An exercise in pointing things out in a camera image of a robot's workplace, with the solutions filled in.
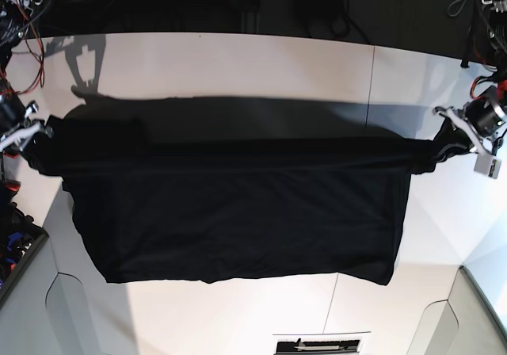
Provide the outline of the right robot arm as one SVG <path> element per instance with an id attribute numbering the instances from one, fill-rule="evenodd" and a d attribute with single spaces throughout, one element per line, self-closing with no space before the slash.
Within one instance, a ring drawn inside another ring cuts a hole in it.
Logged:
<path id="1" fill-rule="evenodd" d="M 25 105 L 21 97 L 42 88 L 45 82 L 45 48 L 37 23 L 47 13 L 53 0 L 1 0 L 1 153 L 16 156 L 30 145 L 38 133 L 51 134 L 43 120 L 33 119 L 39 105 Z M 32 82 L 21 90 L 15 89 L 7 78 L 7 67 L 15 47 L 24 43 L 26 50 L 19 55 L 35 59 L 38 70 Z"/>

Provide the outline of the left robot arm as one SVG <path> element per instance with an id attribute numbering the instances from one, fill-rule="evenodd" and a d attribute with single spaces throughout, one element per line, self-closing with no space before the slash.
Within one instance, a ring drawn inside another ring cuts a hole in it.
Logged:
<path id="1" fill-rule="evenodd" d="M 449 17 L 459 3 L 455 0 L 447 10 Z M 435 115 L 444 121 L 433 143 L 440 148 L 438 162 L 448 158 L 475 153 L 490 157 L 494 162 L 498 150 L 506 141 L 506 0 L 473 0 L 472 17 L 460 66 L 469 67 L 475 55 L 489 72 L 471 83 L 470 100 L 460 109 L 436 107 Z"/>

